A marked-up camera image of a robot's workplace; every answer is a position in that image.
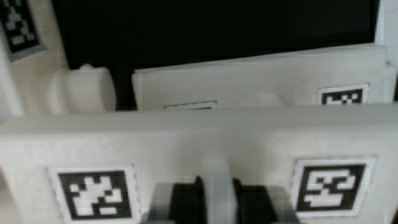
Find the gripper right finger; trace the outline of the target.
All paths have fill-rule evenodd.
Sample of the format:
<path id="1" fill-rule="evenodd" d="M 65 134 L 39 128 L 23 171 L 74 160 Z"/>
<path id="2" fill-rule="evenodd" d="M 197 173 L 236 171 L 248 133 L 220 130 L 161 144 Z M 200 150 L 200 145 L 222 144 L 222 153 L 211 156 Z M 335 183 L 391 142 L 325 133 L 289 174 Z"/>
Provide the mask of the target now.
<path id="1" fill-rule="evenodd" d="M 300 224 L 280 186 L 243 185 L 232 180 L 238 224 Z"/>

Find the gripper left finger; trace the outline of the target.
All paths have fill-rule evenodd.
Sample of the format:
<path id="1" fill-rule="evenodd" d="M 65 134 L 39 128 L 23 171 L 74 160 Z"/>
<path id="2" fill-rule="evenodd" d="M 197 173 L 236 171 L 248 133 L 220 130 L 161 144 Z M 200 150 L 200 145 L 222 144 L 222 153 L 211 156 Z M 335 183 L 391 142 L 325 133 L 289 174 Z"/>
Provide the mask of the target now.
<path id="1" fill-rule="evenodd" d="M 158 183 L 140 224 L 206 224 L 204 183 Z"/>

